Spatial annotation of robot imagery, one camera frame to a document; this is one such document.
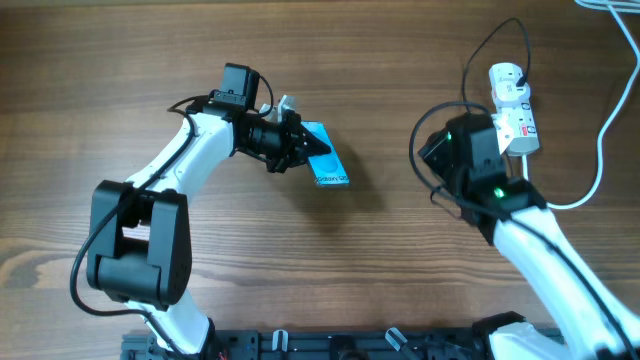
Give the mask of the teal screen Galaxy smartphone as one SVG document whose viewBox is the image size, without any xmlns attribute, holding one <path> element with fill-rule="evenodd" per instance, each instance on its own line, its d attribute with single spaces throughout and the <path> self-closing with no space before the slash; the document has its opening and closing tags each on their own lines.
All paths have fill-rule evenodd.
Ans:
<svg viewBox="0 0 640 360">
<path fill-rule="evenodd" d="M 319 187 L 339 187 L 350 184 L 350 179 L 340 161 L 340 158 L 329 138 L 329 134 L 320 122 L 303 121 L 302 125 L 316 138 L 330 147 L 330 153 L 312 156 L 308 159 L 309 167 L 315 176 Z"/>
</svg>

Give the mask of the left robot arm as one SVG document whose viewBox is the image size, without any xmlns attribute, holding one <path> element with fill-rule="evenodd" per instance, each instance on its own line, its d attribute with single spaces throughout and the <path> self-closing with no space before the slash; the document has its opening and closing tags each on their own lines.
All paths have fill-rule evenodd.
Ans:
<svg viewBox="0 0 640 360">
<path fill-rule="evenodd" d="M 89 235 L 70 274 L 75 305 L 97 317 L 142 317 L 169 359 L 221 359 L 213 321 L 187 287 L 192 271 L 189 203 L 224 160 L 243 153 L 270 173 L 310 165 L 334 148 L 292 106 L 255 106 L 265 78 L 228 63 L 219 88 L 169 107 L 183 125 L 144 169 L 94 190 Z M 79 296 L 79 269 L 95 290 L 125 309 L 97 310 Z"/>
</svg>

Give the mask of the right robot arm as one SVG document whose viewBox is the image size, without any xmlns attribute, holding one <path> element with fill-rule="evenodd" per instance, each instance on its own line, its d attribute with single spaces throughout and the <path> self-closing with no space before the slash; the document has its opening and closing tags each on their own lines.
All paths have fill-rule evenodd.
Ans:
<svg viewBox="0 0 640 360">
<path fill-rule="evenodd" d="M 435 175 L 416 175 L 433 194 L 455 203 L 462 219 L 526 279 L 564 336 L 554 345 L 526 321 L 488 332 L 494 358 L 636 359 L 639 317 L 594 274 L 572 247 L 545 199 L 527 180 L 510 177 L 503 159 L 508 134 L 487 114 L 448 121 L 422 147 L 409 141 L 409 162 Z"/>
</svg>

